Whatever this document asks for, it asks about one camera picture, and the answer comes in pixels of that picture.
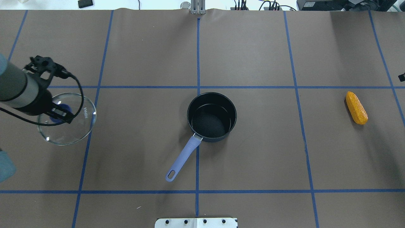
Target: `gray tabletop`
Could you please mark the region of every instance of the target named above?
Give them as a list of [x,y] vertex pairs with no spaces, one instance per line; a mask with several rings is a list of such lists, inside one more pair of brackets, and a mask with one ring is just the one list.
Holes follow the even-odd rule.
[[[69,146],[0,113],[17,167],[0,183],[1,227],[153,227],[237,217],[239,227],[403,227],[405,14],[2,11],[0,52],[49,56],[75,74],[97,122]],[[55,79],[53,95],[78,91]],[[236,106],[230,135],[165,174],[203,92]],[[359,97],[369,121],[344,103]]]

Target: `saucepan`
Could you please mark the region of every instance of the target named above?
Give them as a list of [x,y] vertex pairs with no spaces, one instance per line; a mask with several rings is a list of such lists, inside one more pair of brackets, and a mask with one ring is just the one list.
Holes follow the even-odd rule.
[[173,181],[191,153],[204,142],[218,142],[226,138],[236,123],[235,105],[226,96],[206,92],[195,97],[187,110],[187,121],[194,135],[166,174]]

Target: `pot handle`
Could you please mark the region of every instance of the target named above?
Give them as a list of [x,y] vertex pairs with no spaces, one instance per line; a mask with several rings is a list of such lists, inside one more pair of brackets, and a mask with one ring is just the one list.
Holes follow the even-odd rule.
[[195,134],[191,136],[191,138],[188,140],[187,144],[184,146],[183,150],[177,157],[176,161],[167,172],[166,181],[172,182],[176,178],[177,174],[180,172],[188,157],[190,157],[191,153],[201,144],[202,139],[203,138],[200,138]]

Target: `teal object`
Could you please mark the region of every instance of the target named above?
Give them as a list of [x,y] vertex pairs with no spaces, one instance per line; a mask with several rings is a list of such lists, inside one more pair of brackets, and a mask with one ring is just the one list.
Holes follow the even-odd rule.
[[0,149],[0,182],[14,175],[16,170],[7,153]]

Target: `metal bracket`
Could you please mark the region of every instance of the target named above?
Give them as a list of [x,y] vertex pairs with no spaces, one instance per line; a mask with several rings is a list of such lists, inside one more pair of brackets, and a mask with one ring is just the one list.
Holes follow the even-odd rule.
[[191,14],[205,14],[205,0],[191,0]]
[[237,228],[237,218],[158,219],[155,228]]

